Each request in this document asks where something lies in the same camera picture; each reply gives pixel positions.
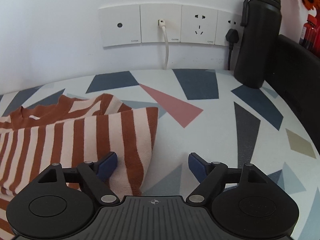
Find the power socket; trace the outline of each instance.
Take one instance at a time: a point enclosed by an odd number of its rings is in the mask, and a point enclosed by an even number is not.
[[[181,14],[181,42],[214,44],[218,10],[183,5]]]
[[[242,35],[244,27],[240,26],[241,15],[229,13],[225,11],[218,11],[218,20],[217,20],[217,32],[216,32],[216,45],[229,46],[229,42],[226,40],[226,34],[229,29],[236,29],[239,33],[239,42],[234,44],[234,46],[239,47],[242,41]]]
[[[141,43],[140,5],[120,5],[99,9],[103,47]]]
[[[141,42],[164,42],[158,20],[164,19],[169,42],[180,42],[181,4],[145,3],[140,5]]]

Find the blue triangle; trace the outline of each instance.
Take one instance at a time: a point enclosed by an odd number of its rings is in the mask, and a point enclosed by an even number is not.
[[[269,95],[271,95],[273,98],[278,97],[278,93],[272,89],[262,87]]]
[[[320,193],[319,193],[319,188],[317,188],[309,216],[299,236],[299,240],[320,239],[319,214],[320,214]]]
[[[157,107],[159,108],[159,116],[163,116],[166,113],[166,110],[162,108],[161,105],[157,103],[150,103],[150,102],[140,102],[140,101],[127,101],[127,100],[121,100],[125,105],[130,106],[133,109],[139,109],[139,108],[145,108],[145,107]]]
[[[282,174],[284,179],[285,192],[287,194],[306,191],[301,181],[286,163],[283,164]]]
[[[7,109],[4,111],[2,116],[9,115],[12,111],[15,111],[18,107],[20,107],[27,99],[29,99],[35,92],[37,92],[42,86],[24,89],[19,91],[10,104],[7,106]]]
[[[283,115],[260,89],[253,89],[242,85],[231,92],[257,111],[258,114],[277,130],[280,130]]]
[[[114,88],[124,88],[138,86],[139,83],[135,80],[130,71],[106,73],[95,75],[88,87],[87,93],[109,90]]]
[[[215,72],[206,69],[172,70],[188,100],[219,99]]]
[[[274,182],[278,183],[282,170],[276,171],[268,175],[268,177]]]
[[[42,105],[42,106],[49,106],[49,105],[54,105],[56,103],[58,103],[58,100],[59,100],[59,97],[63,94],[64,92],[64,89],[63,90],[60,90],[36,103],[34,103],[33,105],[31,106],[28,106],[27,108],[28,109],[33,109],[35,108],[36,106],[38,105]]]
[[[283,172],[281,172],[277,184],[278,184],[278,186],[279,186],[280,188],[282,188],[283,191],[285,191],[285,188],[284,188],[284,180],[283,180]]]
[[[143,196],[180,195],[182,165],[179,165],[161,181],[142,193]]]

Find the striped sweater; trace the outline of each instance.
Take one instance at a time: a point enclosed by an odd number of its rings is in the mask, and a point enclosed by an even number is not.
[[[7,204],[50,163],[75,167],[114,151],[118,167],[110,189],[120,199],[140,195],[157,121],[156,107],[131,109],[109,94],[89,100],[62,95],[56,105],[20,107],[0,117],[0,238],[13,237]]]

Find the red jar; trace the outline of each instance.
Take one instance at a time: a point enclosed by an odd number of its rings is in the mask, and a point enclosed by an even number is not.
[[[306,22],[303,26],[299,44],[310,51],[313,49],[313,44],[317,35],[316,25],[317,19],[309,14],[308,22]]]
[[[320,57],[320,9],[317,9],[317,26],[316,26],[316,31],[317,31],[317,36],[315,40],[315,44],[313,45],[313,54],[315,54],[317,57]]]

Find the crosshair marking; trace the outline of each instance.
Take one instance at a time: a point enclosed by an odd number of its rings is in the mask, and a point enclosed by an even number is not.
[[[151,201],[149,201],[149,202],[151,202],[153,205],[155,205],[155,204],[158,204],[158,203],[161,202],[161,201],[158,201],[158,200],[156,200],[156,199],[153,199],[153,200],[151,200]]]

